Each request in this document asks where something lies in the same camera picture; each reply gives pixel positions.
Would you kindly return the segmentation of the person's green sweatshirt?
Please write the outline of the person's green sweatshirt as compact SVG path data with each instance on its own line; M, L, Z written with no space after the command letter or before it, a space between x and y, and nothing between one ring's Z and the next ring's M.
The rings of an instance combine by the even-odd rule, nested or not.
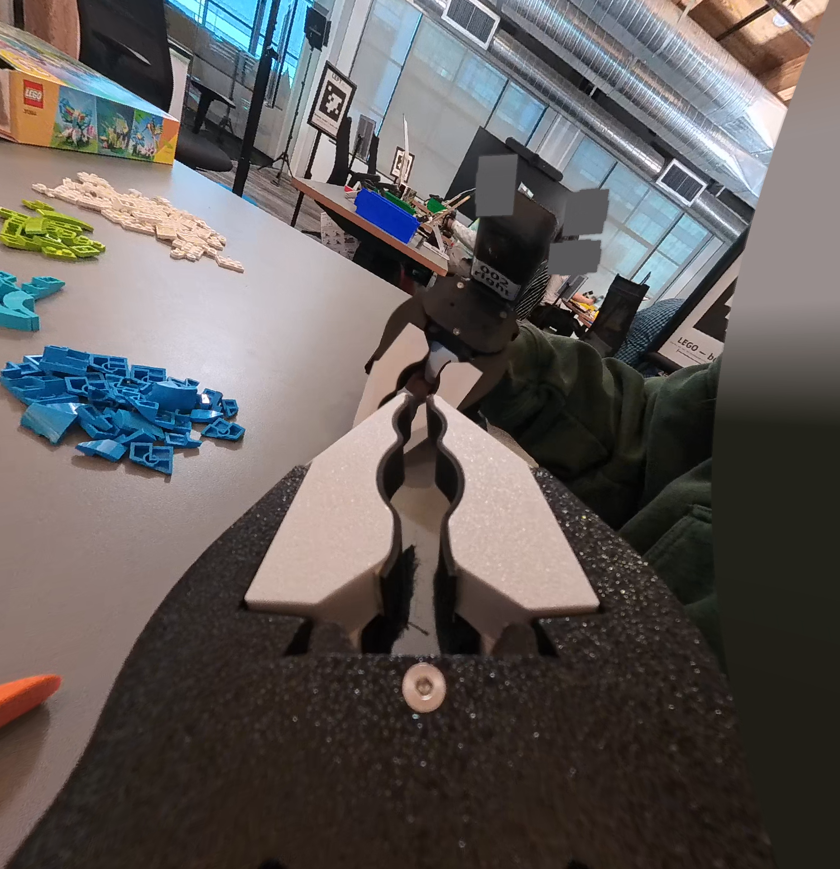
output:
M683 605L728 671L715 582L711 508L712 458L681 474L620 529Z

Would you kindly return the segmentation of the pile of lime lego pieces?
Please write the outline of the pile of lime lego pieces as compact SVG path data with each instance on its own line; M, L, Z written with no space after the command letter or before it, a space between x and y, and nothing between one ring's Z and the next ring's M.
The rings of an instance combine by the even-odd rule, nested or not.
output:
M43 201L23 201L28 213L0 206L0 243L61 262L95 259L106 246L91 237L93 227Z

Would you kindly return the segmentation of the black chair back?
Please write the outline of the black chair back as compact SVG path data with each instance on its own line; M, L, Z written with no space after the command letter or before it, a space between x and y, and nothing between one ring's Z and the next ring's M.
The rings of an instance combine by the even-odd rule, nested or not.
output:
M608 358L620 349L644 297L649 291L646 283L638 284L617 275L610 284L583 341L594 348L601 357Z

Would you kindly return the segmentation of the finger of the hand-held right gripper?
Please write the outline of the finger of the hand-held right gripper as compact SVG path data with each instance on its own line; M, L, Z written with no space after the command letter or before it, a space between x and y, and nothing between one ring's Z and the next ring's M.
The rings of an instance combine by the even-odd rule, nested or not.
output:
M480 377L481 372L471 363L430 360L429 394L454 409L462 410Z
M405 371L425 364L429 345L425 332L414 324L407 324L394 338L380 358L373 360L365 387L360 397L354 426L386 404L400 387L399 378Z

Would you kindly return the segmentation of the black stand pole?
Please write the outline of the black stand pole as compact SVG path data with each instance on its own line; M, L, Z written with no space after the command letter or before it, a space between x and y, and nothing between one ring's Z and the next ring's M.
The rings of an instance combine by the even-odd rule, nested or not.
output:
M262 53L257 65L249 113L241 140L240 155L236 164L235 178L232 186L232 193L239 199L243 198L245 185L249 177L251 157L259 130L262 107L266 99L273 64L281 59L281 49L279 49L278 40L274 38L281 4L281 1L271 2L269 17L264 30Z

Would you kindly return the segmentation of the pile of blue lego pieces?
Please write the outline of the pile of blue lego pieces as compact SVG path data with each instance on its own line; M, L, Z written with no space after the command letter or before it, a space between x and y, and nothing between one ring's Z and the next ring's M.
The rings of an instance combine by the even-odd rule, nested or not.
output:
M21 427L51 446L80 432L82 457L167 477L177 453L195 452L205 440L237 444L246 433L235 399L118 355L47 345L5 363L0 385L24 406Z

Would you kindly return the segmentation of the patterned white box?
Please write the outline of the patterned white box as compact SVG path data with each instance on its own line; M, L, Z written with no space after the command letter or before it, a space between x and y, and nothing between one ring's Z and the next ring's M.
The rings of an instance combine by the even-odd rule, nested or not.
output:
M344 230L326 211L320 215L321 243L343 258L353 261L359 247L359 241L350 232Z

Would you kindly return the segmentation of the black and white poster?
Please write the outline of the black and white poster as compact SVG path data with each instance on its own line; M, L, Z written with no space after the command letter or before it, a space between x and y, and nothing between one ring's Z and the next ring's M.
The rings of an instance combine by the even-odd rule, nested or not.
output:
M700 295L690 298L694 304L658 351L665 365L675 369L709 364L722 353L742 259L740 253L718 277L705 281Z

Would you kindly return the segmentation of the pile of white lego pieces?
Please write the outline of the pile of white lego pieces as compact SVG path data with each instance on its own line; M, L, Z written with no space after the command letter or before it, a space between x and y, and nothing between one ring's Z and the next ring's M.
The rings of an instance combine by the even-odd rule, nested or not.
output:
M54 186L36 181L31 189L47 199L96 212L126 231L169 245L172 260L195 263L208 257L220 268L244 272L243 264L230 256L225 235L163 196L145 196L135 189L121 191L105 178L83 171Z

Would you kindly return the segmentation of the group of azure lego pieces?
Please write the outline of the group of azure lego pieces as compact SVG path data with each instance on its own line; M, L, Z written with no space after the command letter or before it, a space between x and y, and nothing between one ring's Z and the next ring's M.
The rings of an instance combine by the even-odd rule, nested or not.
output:
M0 270L0 328L38 331L41 321L35 312L36 302L64 287L65 281L56 277L32 277L19 284L15 275Z

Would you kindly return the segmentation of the background wooden desk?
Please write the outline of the background wooden desk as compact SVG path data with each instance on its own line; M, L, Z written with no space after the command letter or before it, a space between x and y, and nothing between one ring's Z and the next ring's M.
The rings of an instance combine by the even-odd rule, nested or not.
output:
M368 243L374 238L374 245L378 248L387 248L393 256L402 260L408 258L437 276L447 276L448 260L445 255L415 240L408 243L401 242L392 234L358 215L354 203L349 200L342 185L300 177L292 177L290 183L297 191L320 205L336 223L340 225L347 223L346 231L361 242Z

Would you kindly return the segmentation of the orange lego brick separator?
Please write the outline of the orange lego brick separator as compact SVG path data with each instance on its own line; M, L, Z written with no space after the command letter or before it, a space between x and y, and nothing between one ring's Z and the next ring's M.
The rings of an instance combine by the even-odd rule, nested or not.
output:
M0 684L0 729L51 697L62 685L57 674L43 674Z

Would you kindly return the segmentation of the silver air duct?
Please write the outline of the silver air duct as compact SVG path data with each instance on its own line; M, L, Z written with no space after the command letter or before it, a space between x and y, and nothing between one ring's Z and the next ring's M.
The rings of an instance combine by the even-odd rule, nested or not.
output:
M760 195L787 108L673 2L495 5L676 153L741 198Z

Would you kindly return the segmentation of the colourful lego set box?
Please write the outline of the colourful lego set box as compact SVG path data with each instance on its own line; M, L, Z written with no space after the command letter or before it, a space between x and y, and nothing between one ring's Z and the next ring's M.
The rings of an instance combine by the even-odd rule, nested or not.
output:
M0 137L172 165L179 121L35 35L0 23Z

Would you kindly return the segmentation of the white ceiling vent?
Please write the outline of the white ceiling vent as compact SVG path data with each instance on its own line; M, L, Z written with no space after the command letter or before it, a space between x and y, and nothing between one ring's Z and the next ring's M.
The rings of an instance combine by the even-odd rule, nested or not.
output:
M482 49L489 49L501 17L480 1L447 1L442 19Z
M686 207L692 206L708 188L707 182L676 159L666 164L655 183Z

